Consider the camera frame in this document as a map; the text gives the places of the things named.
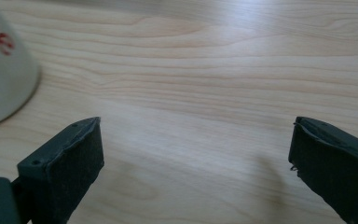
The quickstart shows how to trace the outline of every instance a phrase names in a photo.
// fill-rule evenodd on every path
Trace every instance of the white cup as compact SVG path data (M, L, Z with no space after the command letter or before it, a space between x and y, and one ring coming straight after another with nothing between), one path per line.
M37 63L0 15L0 121L31 97L38 74Z

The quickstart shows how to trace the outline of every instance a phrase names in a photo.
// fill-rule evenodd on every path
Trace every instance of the light wooden surface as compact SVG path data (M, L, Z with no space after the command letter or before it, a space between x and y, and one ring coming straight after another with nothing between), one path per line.
M40 62L0 123L0 176L102 117L105 167L69 223L344 223L287 161L307 116L358 136L358 1L2 1Z

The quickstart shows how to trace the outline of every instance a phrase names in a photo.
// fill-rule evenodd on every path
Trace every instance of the wood grain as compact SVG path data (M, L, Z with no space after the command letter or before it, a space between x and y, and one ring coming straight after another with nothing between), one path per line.
M296 116L358 136L358 1L0 9L42 69L0 123L0 176L67 124L103 119L106 165L69 223L344 223L287 155Z

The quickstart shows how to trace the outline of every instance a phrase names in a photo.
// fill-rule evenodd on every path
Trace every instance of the wooden table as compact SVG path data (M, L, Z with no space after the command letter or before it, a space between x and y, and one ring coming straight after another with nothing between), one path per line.
M358 136L358 1L39 0L0 9L39 61L0 123L0 176L102 117L105 166L69 223L344 223L290 171L293 122Z

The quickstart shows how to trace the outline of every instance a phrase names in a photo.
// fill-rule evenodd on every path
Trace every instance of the printed lettering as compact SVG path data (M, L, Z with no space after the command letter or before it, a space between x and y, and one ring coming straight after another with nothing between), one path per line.
M14 42L11 37L5 33L0 33L0 51L5 55L10 55L14 49Z

